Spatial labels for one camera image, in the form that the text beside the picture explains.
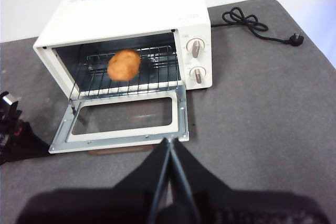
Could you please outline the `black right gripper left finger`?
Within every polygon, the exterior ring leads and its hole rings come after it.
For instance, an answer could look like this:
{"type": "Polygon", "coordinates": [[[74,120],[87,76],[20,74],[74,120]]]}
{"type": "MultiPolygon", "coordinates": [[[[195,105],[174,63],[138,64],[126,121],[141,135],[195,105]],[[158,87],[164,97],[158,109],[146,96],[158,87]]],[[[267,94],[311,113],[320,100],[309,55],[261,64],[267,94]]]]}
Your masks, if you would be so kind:
{"type": "Polygon", "coordinates": [[[154,223],[166,183],[169,142],[112,188],[57,189],[32,197],[17,223],[154,223]]]}

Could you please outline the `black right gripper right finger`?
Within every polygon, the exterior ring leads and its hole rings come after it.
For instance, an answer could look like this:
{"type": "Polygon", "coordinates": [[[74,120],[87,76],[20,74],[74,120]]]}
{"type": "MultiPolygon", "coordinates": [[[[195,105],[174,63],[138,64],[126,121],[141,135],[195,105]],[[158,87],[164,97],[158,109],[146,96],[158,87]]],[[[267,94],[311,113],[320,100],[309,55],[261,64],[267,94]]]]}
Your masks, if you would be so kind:
{"type": "Polygon", "coordinates": [[[320,205],[286,191],[232,189],[178,140],[171,141],[175,177],[199,223],[330,223],[320,205]]]}

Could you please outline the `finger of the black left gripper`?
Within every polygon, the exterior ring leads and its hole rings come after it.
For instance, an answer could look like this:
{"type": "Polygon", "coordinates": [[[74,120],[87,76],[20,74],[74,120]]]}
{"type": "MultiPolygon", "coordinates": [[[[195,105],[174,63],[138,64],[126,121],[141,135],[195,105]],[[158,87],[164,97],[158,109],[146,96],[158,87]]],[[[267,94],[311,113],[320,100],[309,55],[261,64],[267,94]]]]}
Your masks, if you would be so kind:
{"type": "Polygon", "coordinates": [[[32,130],[29,123],[20,125],[13,134],[14,153],[49,153],[49,145],[32,130]]]}
{"type": "Polygon", "coordinates": [[[48,148],[20,148],[12,146],[10,148],[1,148],[1,165],[16,161],[22,161],[31,158],[49,156],[48,148]]]}

